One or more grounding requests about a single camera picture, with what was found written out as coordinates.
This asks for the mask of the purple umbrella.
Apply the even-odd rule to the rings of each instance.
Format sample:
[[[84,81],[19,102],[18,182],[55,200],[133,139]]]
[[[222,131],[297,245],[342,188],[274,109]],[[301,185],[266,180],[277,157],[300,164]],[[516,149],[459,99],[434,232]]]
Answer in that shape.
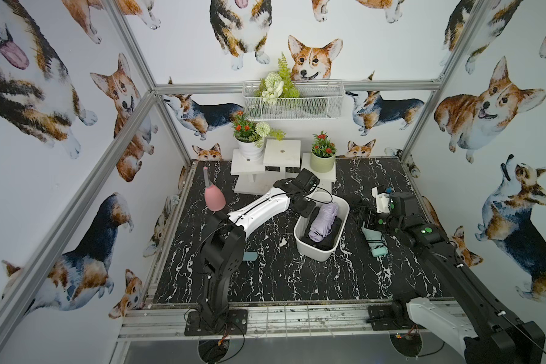
[[[331,225],[338,216],[339,206],[337,203],[328,203],[320,206],[317,219],[312,223],[309,237],[316,242],[320,242],[328,235]]]

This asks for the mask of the black umbrella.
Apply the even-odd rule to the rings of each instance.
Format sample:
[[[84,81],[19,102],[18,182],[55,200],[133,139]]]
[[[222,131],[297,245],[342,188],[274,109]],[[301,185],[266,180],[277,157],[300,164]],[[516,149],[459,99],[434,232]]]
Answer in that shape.
[[[314,223],[314,221],[317,219],[317,216],[319,214],[319,210],[320,208],[317,206],[315,207],[315,209],[312,211],[312,215],[309,217],[308,219],[308,222],[307,222],[307,225],[306,225],[306,228],[304,230],[304,232],[302,233],[301,237],[300,237],[300,240],[302,242],[304,242],[305,244],[308,244],[310,246],[313,246],[315,247],[318,242],[316,241],[313,241],[310,237],[309,237],[309,232],[310,232],[310,229],[311,229],[311,226],[312,226],[312,223]]]
[[[332,250],[335,245],[335,241],[339,235],[341,224],[342,220],[339,217],[336,217],[331,225],[331,229],[328,235],[324,237],[319,243],[316,243],[315,247],[322,251]]]

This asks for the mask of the mint green umbrella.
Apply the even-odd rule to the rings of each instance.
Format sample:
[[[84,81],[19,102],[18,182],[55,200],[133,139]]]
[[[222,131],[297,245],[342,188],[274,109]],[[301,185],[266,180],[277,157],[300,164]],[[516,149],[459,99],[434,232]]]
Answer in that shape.
[[[374,257],[378,258],[388,254],[385,238],[380,231],[370,230],[365,227],[362,227],[361,230]]]

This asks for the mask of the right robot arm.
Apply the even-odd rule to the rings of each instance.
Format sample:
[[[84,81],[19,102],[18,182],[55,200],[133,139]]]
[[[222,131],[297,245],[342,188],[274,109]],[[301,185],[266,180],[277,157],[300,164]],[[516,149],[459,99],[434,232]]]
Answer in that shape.
[[[545,334],[523,322],[461,260],[447,235],[423,215],[411,193],[375,194],[351,211],[358,225],[396,238],[442,280],[468,320],[463,322],[425,297],[406,302],[409,320],[439,337],[468,363],[540,363]]]

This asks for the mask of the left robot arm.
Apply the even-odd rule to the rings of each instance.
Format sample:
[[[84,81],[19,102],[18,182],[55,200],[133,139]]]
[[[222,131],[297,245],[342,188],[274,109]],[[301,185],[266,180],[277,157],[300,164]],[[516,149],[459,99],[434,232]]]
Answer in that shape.
[[[235,309],[230,313],[228,301],[231,277],[243,261],[246,239],[288,210],[310,217],[316,205],[311,195],[319,184],[312,171],[303,169],[295,177],[276,181],[269,192],[244,208],[215,212],[207,218],[200,243],[204,291],[199,307],[188,315],[186,336],[247,333],[242,323],[247,312]]]

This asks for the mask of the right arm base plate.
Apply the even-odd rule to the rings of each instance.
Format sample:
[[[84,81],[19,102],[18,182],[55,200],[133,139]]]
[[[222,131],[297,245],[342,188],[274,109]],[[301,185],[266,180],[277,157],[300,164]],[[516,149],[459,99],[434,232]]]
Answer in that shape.
[[[410,319],[406,304],[398,301],[369,305],[367,312],[369,317],[366,322],[372,326],[374,331],[409,331],[415,325],[415,322]]]

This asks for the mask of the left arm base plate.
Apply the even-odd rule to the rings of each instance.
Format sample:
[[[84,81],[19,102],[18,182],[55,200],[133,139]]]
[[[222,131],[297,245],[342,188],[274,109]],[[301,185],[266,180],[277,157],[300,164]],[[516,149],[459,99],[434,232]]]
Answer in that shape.
[[[185,321],[185,337],[245,335],[247,333],[248,311],[246,309],[230,309],[211,322],[207,318],[203,318],[201,312],[194,309],[188,312]]]

